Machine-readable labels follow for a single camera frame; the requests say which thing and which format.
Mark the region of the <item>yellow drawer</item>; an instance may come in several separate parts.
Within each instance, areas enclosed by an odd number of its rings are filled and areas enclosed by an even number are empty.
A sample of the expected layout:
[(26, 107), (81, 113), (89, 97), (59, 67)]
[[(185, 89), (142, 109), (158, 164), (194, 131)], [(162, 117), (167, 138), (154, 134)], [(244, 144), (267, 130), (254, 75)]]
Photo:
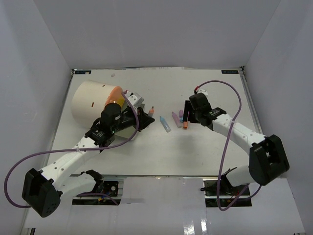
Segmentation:
[(116, 103), (120, 105), (120, 107), (123, 107), (125, 103), (125, 98), (123, 96), (120, 96), (117, 100)]

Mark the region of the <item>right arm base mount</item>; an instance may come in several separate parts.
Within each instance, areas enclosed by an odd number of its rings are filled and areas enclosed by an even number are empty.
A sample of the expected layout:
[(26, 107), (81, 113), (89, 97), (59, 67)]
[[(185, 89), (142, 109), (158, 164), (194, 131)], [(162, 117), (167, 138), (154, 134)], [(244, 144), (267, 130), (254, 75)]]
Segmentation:
[[(220, 186), (220, 204), (222, 208), (227, 207), (235, 197), (244, 189), (244, 185), (233, 188), (226, 188)], [(205, 180), (200, 191), (205, 194), (205, 204), (207, 208), (217, 208), (217, 180)], [(249, 197), (252, 195), (249, 188), (247, 188), (240, 198), (232, 205), (233, 207), (251, 207), (252, 202)]]

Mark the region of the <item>light blue highlighter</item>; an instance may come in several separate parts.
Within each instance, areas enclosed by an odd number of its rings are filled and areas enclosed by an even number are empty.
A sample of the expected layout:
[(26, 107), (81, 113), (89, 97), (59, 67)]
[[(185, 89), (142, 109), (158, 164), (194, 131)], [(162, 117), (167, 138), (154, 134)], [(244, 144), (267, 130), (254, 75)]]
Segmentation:
[(160, 123), (162, 124), (163, 128), (165, 129), (165, 131), (167, 133), (169, 133), (171, 131), (170, 126), (168, 125), (168, 123), (166, 122), (165, 118), (160, 116), (159, 117)]

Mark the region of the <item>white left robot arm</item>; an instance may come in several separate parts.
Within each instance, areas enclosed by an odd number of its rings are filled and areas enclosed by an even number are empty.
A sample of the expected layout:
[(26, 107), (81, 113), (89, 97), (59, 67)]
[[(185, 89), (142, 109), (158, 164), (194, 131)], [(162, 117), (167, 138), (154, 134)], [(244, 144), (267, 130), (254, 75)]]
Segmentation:
[(136, 132), (142, 131), (154, 121), (141, 107), (135, 108), (130, 104), (122, 109), (116, 103), (106, 105), (91, 128), (72, 149), (65, 151), (65, 155), (40, 170), (32, 168), (26, 173), (23, 200), (45, 218), (58, 208), (64, 196), (99, 195), (103, 191), (100, 174), (94, 170), (85, 171), (89, 178), (72, 178), (71, 174), (93, 156), (113, 148), (116, 133), (129, 127), (134, 127)]

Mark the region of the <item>orange clear highlighter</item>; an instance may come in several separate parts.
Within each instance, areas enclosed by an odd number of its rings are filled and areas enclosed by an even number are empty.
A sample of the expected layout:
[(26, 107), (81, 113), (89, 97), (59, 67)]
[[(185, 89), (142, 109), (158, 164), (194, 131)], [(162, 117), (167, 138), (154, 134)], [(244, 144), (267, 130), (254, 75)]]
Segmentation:
[(153, 117), (154, 115), (154, 106), (151, 107), (151, 109), (148, 111), (148, 116)]

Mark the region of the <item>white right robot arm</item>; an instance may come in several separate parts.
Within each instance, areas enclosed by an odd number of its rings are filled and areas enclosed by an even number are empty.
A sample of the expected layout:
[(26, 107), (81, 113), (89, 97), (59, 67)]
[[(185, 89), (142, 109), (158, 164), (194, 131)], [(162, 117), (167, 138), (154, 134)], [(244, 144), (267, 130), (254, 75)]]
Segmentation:
[(189, 97), (184, 104), (184, 122), (199, 123), (219, 133), (245, 151), (248, 165), (229, 169), (221, 175), (221, 190), (233, 195), (241, 185), (265, 186), (290, 169), (281, 139), (276, 135), (256, 133), (238, 122), (223, 109), (212, 108), (203, 93)]

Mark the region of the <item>orange top drawer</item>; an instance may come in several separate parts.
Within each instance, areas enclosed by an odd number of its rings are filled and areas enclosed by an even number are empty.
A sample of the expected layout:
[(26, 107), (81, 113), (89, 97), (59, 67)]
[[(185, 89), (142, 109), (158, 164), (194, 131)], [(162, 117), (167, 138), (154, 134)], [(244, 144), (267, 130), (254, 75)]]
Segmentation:
[(110, 94), (109, 94), (107, 100), (106, 100), (105, 106), (108, 105), (108, 104), (110, 104), (110, 103), (116, 103), (116, 100), (117, 100), (120, 96), (122, 96), (122, 92), (123, 92), (123, 90), (122, 90), (121, 87), (119, 87), (119, 86), (114, 87), (114, 88), (112, 89), (112, 91), (110, 92)]

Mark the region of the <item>orange highlighter cap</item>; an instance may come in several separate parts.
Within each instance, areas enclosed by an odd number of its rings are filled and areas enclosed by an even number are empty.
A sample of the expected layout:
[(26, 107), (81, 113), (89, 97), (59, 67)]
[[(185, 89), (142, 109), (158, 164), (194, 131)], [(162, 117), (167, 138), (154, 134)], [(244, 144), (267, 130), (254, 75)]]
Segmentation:
[(187, 121), (184, 121), (183, 122), (183, 129), (187, 129), (188, 128), (188, 122)]

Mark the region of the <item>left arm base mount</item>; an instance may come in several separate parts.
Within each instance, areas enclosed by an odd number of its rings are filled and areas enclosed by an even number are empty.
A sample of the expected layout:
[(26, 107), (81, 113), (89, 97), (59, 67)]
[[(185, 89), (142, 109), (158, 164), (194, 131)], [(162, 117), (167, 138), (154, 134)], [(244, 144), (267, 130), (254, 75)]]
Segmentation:
[(72, 205), (85, 206), (118, 206), (121, 202), (123, 188), (118, 181), (102, 181), (96, 183), (90, 192), (74, 197)]

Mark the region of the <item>cream cylindrical drawer organizer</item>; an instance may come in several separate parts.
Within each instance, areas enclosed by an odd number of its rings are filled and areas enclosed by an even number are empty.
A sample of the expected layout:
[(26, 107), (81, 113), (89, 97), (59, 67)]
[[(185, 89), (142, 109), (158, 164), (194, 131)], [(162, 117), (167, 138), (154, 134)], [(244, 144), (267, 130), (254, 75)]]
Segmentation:
[(80, 126), (90, 128), (101, 116), (106, 100), (114, 87), (92, 80), (83, 82), (76, 90), (71, 103), (74, 120)]

